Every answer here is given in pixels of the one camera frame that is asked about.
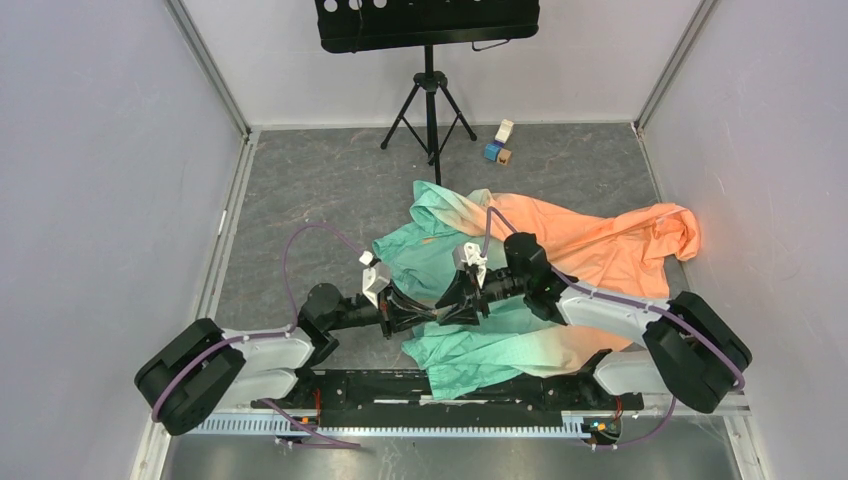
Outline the green and orange jacket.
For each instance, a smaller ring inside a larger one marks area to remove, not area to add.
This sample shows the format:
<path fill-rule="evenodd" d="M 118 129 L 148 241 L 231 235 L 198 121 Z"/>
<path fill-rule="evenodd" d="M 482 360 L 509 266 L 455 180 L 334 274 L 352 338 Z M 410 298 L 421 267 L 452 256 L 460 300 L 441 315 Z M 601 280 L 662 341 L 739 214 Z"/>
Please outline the green and orange jacket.
<path fill-rule="evenodd" d="M 486 246 L 489 267 L 502 268 L 503 240 L 514 230 L 535 234 L 549 261 L 566 274 L 651 298 L 670 296 L 666 259 L 689 260 L 702 244 L 694 213 L 673 203 L 602 218 L 486 189 L 461 195 L 417 181 L 413 193 L 410 222 L 376 239 L 373 249 L 399 289 L 426 304 L 438 300 L 453 279 L 457 246 Z M 540 320 L 514 297 L 492 305 L 476 326 L 418 326 L 402 349 L 427 373 L 433 396 L 451 400 L 521 374 L 573 373 L 596 352 L 628 345 L 628 339 L 602 330 Z"/>

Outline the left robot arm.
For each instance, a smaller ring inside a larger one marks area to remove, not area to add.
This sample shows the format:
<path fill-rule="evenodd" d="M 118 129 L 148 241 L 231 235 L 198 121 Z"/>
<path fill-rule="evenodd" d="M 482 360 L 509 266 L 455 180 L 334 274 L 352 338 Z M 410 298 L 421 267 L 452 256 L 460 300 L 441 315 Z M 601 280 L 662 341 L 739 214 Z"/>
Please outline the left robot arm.
<path fill-rule="evenodd" d="M 198 319 L 139 369 L 134 385 L 153 420 L 182 435 L 217 410 L 260 399 L 306 405 L 314 381 L 300 371 L 338 348 L 335 330 L 377 325 L 391 337 L 436 318 L 434 308 L 394 286 L 370 299 L 345 297 L 334 285 L 321 283 L 310 290 L 295 329 L 226 330 L 210 318 Z"/>

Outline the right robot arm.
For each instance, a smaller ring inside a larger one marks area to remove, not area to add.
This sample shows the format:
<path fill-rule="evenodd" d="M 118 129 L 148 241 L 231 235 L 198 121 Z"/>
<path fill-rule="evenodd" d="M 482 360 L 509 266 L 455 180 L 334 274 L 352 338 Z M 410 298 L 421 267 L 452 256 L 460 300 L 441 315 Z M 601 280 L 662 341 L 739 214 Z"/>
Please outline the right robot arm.
<path fill-rule="evenodd" d="M 504 243 L 506 265 L 490 270 L 479 245 L 454 252 L 456 274 L 436 303 L 442 324 L 476 325 L 496 302 L 519 297 L 547 322 L 531 334 L 539 360 L 511 363 L 537 376 L 581 373 L 580 400 L 602 408 L 616 396 L 669 394 L 700 413 L 744 389 L 752 353 L 699 295 L 646 298 L 598 288 L 554 267 L 530 233 Z"/>

